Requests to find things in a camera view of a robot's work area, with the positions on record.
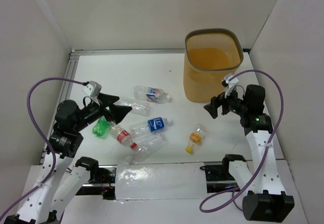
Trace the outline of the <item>green plastic bottle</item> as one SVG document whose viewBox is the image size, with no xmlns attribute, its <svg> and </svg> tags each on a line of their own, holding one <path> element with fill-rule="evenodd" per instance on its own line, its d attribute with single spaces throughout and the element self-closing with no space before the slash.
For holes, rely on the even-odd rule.
<svg viewBox="0 0 324 224">
<path fill-rule="evenodd" d="M 105 117 L 101 117 L 92 129 L 92 134 L 98 138 L 106 139 L 110 131 L 110 122 Z"/>
</svg>

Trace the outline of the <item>orange blue label bottle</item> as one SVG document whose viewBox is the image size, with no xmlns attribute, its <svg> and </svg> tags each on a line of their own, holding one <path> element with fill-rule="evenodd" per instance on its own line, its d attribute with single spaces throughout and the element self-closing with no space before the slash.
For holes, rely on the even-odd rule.
<svg viewBox="0 0 324 224">
<path fill-rule="evenodd" d="M 163 89 L 146 87 L 146 86 L 135 86 L 134 97 L 137 100 L 147 101 L 152 103 L 167 103 L 171 101 L 171 96 Z"/>
</svg>

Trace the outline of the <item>red label plastic bottle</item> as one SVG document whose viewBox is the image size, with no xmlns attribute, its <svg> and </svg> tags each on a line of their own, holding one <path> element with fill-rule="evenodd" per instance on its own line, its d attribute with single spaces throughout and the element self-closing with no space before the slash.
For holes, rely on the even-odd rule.
<svg viewBox="0 0 324 224">
<path fill-rule="evenodd" d="M 131 134 L 121 127 L 119 124 L 111 123 L 110 135 L 116 139 L 121 145 L 135 150 L 137 144 L 134 142 Z"/>
</svg>

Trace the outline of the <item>small yellow cap bottle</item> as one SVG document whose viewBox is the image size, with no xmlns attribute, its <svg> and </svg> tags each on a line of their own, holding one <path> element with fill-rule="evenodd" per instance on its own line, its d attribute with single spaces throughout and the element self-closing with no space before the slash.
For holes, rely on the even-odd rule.
<svg viewBox="0 0 324 224">
<path fill-rule="evenodd" d="M 203 124 L 196 124 L 193 127 L 192 132 L 189 135 L 188 143 L 185 148 L 186 152 L 189 154 L 193 154 L 193 152 L 201 146 L 203 139 L 207 135 L 208 131 L 206 130 Z"/>
</svg>

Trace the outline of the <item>blue label plastic bottle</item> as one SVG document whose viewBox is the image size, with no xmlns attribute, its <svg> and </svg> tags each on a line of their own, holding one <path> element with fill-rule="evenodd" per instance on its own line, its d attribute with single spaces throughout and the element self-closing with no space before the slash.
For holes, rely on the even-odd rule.
<svg viewBox="0 0 324 224">
<path fill-rule="evenodd" d="M 165 131 L 165 129 L 173 124 L 170 118 L 157 117 L 148 121 L 132 125 L 130 133 L 133 137 L 139 138 L 149 134 L 157 134 Z"/>
</svg>

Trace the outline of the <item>large clear plastic bottle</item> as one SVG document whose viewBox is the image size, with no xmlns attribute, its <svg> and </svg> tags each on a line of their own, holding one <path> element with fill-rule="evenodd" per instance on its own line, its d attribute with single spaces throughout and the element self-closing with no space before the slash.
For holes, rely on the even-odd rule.
<svg viewBox="0 0 324 224">
<path fill-rule="evenodd" d="M 152 134 L 140 139 L 134 152 L 125 158 L 127 164 L 138 164 L 146 161 L 152 154 L 168 144 L 163 133 Z"/>
</svg>

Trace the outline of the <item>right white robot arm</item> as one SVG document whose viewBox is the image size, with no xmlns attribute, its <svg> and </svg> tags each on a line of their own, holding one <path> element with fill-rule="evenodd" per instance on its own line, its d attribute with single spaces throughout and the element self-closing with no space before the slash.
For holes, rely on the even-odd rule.
<svg viewBox="0 0 324 224">
<path fill-rule="evenodd" d="M 240 124 L 249 143 L 254 172 L 248 168 L 242 155 L 226 154 L 222 161 L 221 174 L 226 179 L 235 179 L 243 196 L 242 211 L 246 220 L 281 223 L 295 206 L 293 196 L 286 190 L 279 176 L 273 141 L 274 129 L 271 118 L 263 112 L 265 89 L 248 85 L 242 99 L 236 90 L 214 96 L 204 106 L 215 119 L 218 108 L 222 114 L 233 112 L 240 117 Z"/>
</svg>

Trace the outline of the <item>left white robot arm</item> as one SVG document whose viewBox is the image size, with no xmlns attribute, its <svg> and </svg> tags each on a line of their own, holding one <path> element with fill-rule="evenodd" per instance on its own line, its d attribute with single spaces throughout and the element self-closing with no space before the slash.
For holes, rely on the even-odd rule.
<svg viewBox="0 0 324 224">
<path fill-rule="evenodd" d="M 132 110 L 130 106 L 115 105 L 117 96 L 99 93 L 83 108 L 73 100 L 62 101 L 55 115 L 50 147 L 33 187 L 25 203 L 5 223 L 59 223 L 65 208 L 87 181 L 96 182 L 100 177 L 99 162 L 89 157 L 79 158 L 66 180 L 62 178 L 72 163 L 83 141 L 81 131 L 104 117 L 109 122 L 120 123 Z"/>
</svg>

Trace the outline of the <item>yellow mesh bin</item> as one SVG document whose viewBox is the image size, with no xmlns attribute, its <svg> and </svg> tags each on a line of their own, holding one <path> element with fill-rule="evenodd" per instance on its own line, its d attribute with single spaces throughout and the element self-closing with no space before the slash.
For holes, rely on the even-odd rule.
<svg viewBox="0 0 324 224">
<path fill-rule="evenodd" d="M 237 36 L 225 28 L 207 28 L 185 37 L 183 87 L 191 102 L 208 102 L 223 92 L 221 80 L 234 74 L 244 55 Z"/>
</svg>

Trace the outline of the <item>clear crushed plastic bottle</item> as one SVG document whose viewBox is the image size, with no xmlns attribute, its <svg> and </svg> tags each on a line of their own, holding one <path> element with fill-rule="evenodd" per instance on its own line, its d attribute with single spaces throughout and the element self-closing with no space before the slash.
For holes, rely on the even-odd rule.
<svg viewBox="0 0 324 224">
<path fill-rule="evenodd" d="M 149 103 L 127 97 L 120 97 L 119 100 L 114 104 L 120 106 L 130 106 L 132 108 L 131 113 L 146 117 L 149 115 L 151 109 Z"/>
</svg>

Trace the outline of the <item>aluminium frame rail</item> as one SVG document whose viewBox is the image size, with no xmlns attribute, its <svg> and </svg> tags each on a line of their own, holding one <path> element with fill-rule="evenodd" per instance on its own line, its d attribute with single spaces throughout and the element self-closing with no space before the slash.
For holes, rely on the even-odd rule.
<svg viewBox="0 0 324 224">
<path fill-rule="evenodd" d="M 97 56 L 97 55 L 111 55 L 111 54 L 179 54 L 179 53 L 182 54 L 184 53 L 184 50 L 185 49 L 72 50 L 72 52 L 69 55 L 64 78 L 72 79 L 72 80 L 74 79 L 80 56 Z M 60 89 L 56 106 L 64 99 L 70 97 L 71 88 L 72 85 L 70 82 L 62 82 L 62 86 Z M 54 125 L 54 116 L 55 113 L 53 114 L 51 124 L 50 124 L 50 129 L 48 131 L 47 136 L 50 136 L 50 134 L 52 133 L 52 127 Z M 41 165 L 44 162 L 44 157 L 46 155 L 46 147 L 47 145 L 45 144 L 42 155 L 40 157 L 39 165 Z"/>
</svg>

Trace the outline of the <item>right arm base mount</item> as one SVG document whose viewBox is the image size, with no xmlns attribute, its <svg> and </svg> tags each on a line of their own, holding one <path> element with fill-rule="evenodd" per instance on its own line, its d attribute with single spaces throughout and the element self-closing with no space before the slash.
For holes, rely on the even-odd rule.
<svg viewBox="0 0 324 224">
<path fill-rule="evenodd" d="M 217 193 L 237 188 L 237 182 L 228 172 L 229 161 L 223 158 L 222 163 L 204 163 L 199 169 L 205 174 L 207 193 Z"/>
</svg>

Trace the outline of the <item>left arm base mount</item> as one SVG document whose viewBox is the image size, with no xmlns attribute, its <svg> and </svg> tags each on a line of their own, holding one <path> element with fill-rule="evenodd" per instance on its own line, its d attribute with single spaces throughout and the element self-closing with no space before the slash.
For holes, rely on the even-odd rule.
<svg viewBox="0 0 324 224">
<path fill-rule="evenodd" d="M 89 180 L 75 194 L 76 196 L 97 196 L 103 200 L 115 200 L 115 180 L 117 167 L 99 166 L 93 180 Z"/>
</svg>

